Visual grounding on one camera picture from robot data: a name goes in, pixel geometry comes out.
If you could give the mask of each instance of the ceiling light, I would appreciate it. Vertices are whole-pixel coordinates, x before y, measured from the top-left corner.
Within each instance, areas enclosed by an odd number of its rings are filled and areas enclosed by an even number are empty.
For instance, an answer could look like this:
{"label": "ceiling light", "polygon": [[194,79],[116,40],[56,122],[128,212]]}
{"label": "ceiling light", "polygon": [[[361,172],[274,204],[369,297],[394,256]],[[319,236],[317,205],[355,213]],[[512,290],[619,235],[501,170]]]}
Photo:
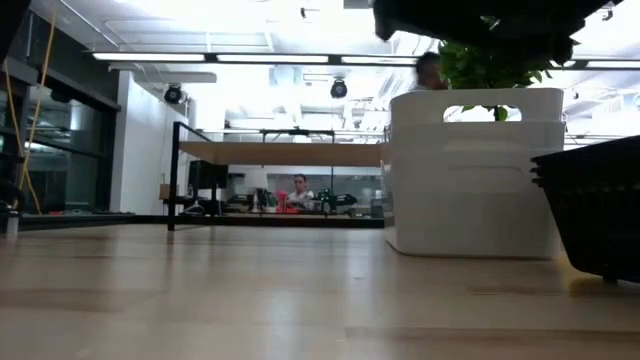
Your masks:
{"label": "ceiling light", "polygon": [[221,54],[219,62],[230,63],[328,63],[326,55],[263,55],[263,54]]}
{"label": "ceiling light", "polygon": [[211,134],[260,134],[260,130],[256,129],[213,129],[202,130],[202,132]]}
{"label": "ceiling light", "polygon": [[203,62],[204,54],[185,53],[94,53],[93,57],[104,61],[155,61],[155,62]]}
{"label": "ceiling light", "polygon": [[589,61],[587,69],[640,69],[640,61]]}
{"label": "ceiling light", "polygon": [[333,75],[331,74],[303,74],[303,81],[329,81],[333,80]]}
{"label": "ceiling light", "polygon": [[343,56],[344,64],[387,64],[387,65],[415,65],[415,57],[401,56]]}

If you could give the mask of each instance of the dome camera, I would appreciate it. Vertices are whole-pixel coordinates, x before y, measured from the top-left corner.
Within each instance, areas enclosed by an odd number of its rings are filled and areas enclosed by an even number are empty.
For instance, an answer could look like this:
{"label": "dome camera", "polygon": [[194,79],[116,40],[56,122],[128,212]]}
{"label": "dome camera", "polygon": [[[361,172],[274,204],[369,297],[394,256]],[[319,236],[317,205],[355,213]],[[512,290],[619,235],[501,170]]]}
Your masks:
{"label": "dome camera", "polygon": [[187,101],[187,93],[182,91],[180,84],[170,84],[169,89],[164,93],[164,100],[172,105],[180,105]]}
{"label": "dome camera", "polygon": [[334,99],[342,99],[347,96],[347,84],[342,79],[336,79],[331,85],[331,97]]}

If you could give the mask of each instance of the person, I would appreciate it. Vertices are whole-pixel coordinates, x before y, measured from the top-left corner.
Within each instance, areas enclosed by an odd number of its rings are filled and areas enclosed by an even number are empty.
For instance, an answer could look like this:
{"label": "person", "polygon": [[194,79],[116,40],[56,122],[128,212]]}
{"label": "person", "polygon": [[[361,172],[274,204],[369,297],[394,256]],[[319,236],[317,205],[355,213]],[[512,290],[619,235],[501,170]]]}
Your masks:
{"label": "person", "polygon": [[307,189],[307,177],[303,174],[297,174],[293,177],[293,184],[296,191],[289,194],[288,202],[306,208],[306,202],[313,199],[313,191]]}
{"label": "person", "polygon": [[449,83],[442,79],[440,55],[427,51],[416,62],[416,90],[447,90]]}

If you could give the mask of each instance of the light wood surface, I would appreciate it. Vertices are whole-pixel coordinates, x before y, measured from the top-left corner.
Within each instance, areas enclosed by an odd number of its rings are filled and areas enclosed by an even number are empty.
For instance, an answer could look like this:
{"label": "light wood surface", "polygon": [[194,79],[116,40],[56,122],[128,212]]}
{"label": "light wood surface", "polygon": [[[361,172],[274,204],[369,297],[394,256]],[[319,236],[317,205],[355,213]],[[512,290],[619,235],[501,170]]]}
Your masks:
{"label": "light wood surface", "polygon": [[311,215],[311,214],[251,214],[251,213],[230,213],[225,217],[236,218],[270,218],[270,219],[350,219],[349,215]]}
{"label": "light wood surface", "polygon": [[640,288],[404,257],[382,231],[118,226],[0,241],[0,359],[638,359]]}
{"label": "light wood surface", "polygon": [[208,143],[187,141],[180,150],[218,165],[380,166],[378,145]]}

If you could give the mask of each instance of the white ceiling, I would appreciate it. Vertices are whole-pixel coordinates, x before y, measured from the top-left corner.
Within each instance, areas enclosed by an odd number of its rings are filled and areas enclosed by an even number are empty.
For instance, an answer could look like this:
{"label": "white ceiling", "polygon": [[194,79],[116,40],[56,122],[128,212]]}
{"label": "white ceiling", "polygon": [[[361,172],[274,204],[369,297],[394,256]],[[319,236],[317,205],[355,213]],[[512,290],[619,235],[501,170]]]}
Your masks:
{"label": "white ceiling", "polygon": [[[34,0],[32,8],[51,18],[58,0]],[[374,35],[367,0],[64,0],[58,27],[95,51],[278,52],[420,54],[435,44],[428,38],[397,34],[383,43]],[[307,19],[300,16],[300,8]],[[640,0],[625,0],[609,21],[594,14],[575,35],[576,57],[640,57]],[[303,111],[342,114],[345,106],[372,99],[384,104],[412,86],[410,69],[157,64],[145,72],[216,73],[228,97],[230,118],[256,117],[290,104]],[[305,74],[329,81],[304,81]],[[330,98],[332,77],[344,77],[347,99]],[[566,107],[592,101],[611,89],[635,89],[638,72],[555,72],[541,86],[567,89]],[[574,93],[579,99],[573,99]]]}

